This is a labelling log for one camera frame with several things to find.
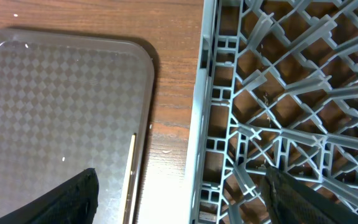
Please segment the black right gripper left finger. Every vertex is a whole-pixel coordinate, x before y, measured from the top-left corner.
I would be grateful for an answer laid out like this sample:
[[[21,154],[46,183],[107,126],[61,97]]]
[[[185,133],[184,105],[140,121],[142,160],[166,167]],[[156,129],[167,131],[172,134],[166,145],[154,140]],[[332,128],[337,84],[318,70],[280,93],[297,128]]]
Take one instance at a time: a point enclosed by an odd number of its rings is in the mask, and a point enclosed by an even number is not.
[[[0,218],[0,224],[93,223],[99,180],[88,168],[31,203]]]

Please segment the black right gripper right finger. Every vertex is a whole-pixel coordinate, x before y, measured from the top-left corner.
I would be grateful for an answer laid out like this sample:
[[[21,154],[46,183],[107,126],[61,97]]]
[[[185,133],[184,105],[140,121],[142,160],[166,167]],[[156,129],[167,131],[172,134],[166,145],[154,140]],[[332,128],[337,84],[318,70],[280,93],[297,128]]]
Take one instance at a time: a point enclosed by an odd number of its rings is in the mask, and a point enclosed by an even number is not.
[[[358,223],[358,215],[269,166],[260,191],[272,223]]]

